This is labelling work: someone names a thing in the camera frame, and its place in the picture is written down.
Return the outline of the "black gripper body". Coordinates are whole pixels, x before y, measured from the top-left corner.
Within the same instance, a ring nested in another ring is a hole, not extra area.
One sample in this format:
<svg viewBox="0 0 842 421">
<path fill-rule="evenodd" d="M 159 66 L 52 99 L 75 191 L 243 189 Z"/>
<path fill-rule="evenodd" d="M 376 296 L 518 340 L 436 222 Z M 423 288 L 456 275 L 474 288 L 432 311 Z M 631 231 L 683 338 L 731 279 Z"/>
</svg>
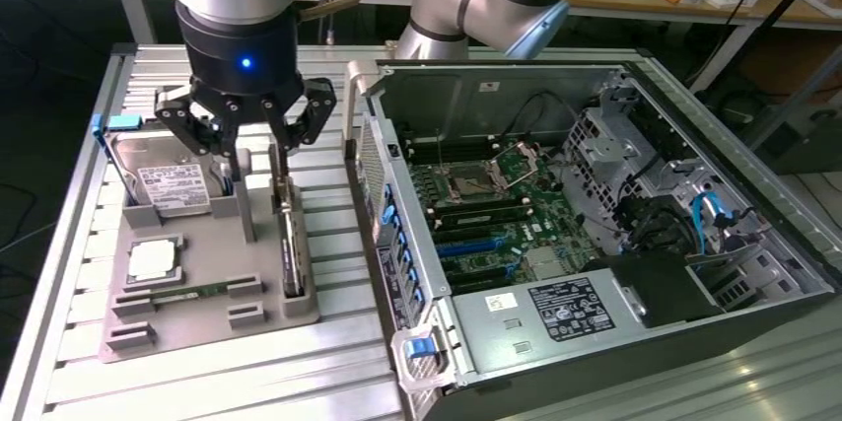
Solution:
<svg viewBox="0 0 842 421">
<path fill-rule="evenodd" d="M 268 99 L 287 110 L 304 93 L 298 69 L 298 17 L 288 8 L 271 20 L 229 25 L 175 5 L 191 65 L 192 101 L 216 116 L 263 121 Z"/>
</svg>

